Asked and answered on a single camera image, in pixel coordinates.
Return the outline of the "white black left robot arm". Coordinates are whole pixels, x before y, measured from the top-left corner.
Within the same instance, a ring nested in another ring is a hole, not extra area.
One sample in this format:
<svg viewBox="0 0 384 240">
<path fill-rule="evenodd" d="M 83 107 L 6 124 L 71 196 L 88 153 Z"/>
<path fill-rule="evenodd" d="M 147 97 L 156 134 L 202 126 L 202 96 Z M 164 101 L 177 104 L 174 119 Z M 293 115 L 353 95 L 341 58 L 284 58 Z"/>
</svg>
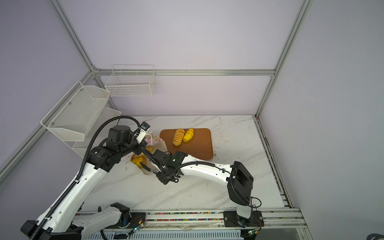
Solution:
<svg viewBox="0 0 384 240">
<path fill-rule="evenodd" d="M 21 232 L 31 240 L 83 240 L 109 226 L 129 227 L 130 208 L 120 203 L 113 203 L 86 219 L 75 216 L 95 186 L 123 157 L 142 153 L 149 128 L 146 122 L 135 131 L 128 126 L 114 126 L 96 147 L 93 136 L 77 175 L 37 220 L 27 220 L 22 225 Z"/>
</svg>

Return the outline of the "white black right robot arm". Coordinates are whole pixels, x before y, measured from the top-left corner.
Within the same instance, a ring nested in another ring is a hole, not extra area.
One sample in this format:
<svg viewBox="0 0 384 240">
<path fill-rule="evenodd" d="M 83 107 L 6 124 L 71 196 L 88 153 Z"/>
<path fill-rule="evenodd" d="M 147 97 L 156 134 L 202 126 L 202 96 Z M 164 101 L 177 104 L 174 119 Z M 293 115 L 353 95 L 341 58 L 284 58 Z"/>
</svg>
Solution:
<svg viewBox="0 0 384 240">
<path fill-rule="evenodd" d="M 215 164 L 197 159 L 187 153 L 175 152 L 167 154 L 156 150 L 153 154 L 143 151 L 157 171 L 141 163 L 148 172 L 156 174 L 158 180 L 167 185 L 169 182 L 178 183 L 182 176 L 200 177 L 222 186 L 226 186 L 229 198 L 234 202 L 238 225 L 248 227 L 252 219 L 252 189 L 254 178 L 241 163 L 235 161 L 231 165 Z"/>
</svg>

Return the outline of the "cartoon animal paper gift bag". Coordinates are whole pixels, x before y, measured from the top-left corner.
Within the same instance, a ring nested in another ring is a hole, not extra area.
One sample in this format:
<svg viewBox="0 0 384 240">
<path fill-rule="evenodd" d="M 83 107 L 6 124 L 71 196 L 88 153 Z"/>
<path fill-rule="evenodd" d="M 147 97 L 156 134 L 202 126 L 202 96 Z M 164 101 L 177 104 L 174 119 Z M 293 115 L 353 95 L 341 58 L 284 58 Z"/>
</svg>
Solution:
<svg viewBox="0 0 384 240">
<path fill-rule="evenodd" d="M 144 138 L 146 141 L 147 141 L 147 143 L 148 143 L 148 145 L 147 146 L 152 146 L 153 148 L 154 148 L 154 152 L 151 154 L 150 152 L 150 154 L 151 155 L 153 155 L 154 153 L 155 153 L 155 151 L 156 150 L 159 150 L 159 151 L 161 151 L 161 152 L 164 152 L 164 153 L 166 153 L 166 154 L 168 154 L 169 152 L 168 152 L 168 149 L 167 149 L 167 146 L 166 146 L 166 143 L 165 143 L 165 141 L 161 138 L 161 137 L 159 137 L 158 135 L 156 135 L 155 133 L 153 133 L 153 132 L 149 132 L 146 136 L 145 136 L 145 138 Z M 127 158 L 128 158 L 128 160 L 131 162 L 131 158 L 132 158 L 132 156 L 133 155 L 135 155 L 134 153 L 131 153 L 131 154 L 129 154 L 128 156 L 127 156 Z M 149 167 L 149 168 L 151 168 L 151 169 L 153 169 L 154 171 L 159 171 L 159 169 L 157 168 L 157 166 L 155 165 L 155 164 L 153 164 L 151 161 L 150 161 L 150 159 L 147 157 L 147 163 L 146 163 L 146 165 Z M 141 168 L 139 168 L 139 167 L 137 167 L 144 175 L 145 175 L 145 173 L 142 171 L 142 169 Z"/>
</svg>

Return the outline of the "yellow striped shell fake bread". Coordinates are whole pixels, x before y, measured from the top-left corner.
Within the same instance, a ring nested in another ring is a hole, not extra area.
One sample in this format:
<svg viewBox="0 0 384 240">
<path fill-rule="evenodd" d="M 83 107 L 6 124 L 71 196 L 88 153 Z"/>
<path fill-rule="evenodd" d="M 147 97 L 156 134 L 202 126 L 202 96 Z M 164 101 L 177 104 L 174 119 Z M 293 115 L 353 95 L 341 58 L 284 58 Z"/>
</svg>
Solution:
<svg viewBox="0 0 384 240">
<path fill-rule="evenodd" d="M 144 154 L 141 154 L 139 156 L 133 155 L 131 158 L 131 162 L 137 167 L 142 168 L 143 165 L 146 165 L 147 163 L 147 157 Z"/>
</svg>

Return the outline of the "yellow oblong fake bread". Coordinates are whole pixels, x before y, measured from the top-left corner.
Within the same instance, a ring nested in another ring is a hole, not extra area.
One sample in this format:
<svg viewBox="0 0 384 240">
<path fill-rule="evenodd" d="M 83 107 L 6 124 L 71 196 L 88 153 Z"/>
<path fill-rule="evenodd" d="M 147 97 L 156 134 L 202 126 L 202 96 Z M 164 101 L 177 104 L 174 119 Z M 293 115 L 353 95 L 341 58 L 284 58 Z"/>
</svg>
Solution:
<svg viewBox="0 0 384 240">
<path fill-rule="evenodd" d="M 194 129 L 188 129 L 184 135 L 183 142 L 189 142 L 194 137 Z"/>
</svg>

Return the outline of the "yellow ridged fake bread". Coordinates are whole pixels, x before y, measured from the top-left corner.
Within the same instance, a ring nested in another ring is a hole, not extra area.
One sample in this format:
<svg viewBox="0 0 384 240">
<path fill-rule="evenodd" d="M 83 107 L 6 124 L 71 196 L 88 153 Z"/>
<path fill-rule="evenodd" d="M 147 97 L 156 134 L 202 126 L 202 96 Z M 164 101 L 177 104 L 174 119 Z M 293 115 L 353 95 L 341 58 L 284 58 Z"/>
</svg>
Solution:
<svg viewBox="0 0 384 240">
<path fill-rule="evenodd" d="M 174 134 L 174 137 L 172 140 L 173 145 L 176 147 L 180 146 L 183 139 L 184 139 L 184 136 L 185 136 L 185 130 L 184 129 L 177 129 L 175 131 L 175 134 Z"/>
</svg>

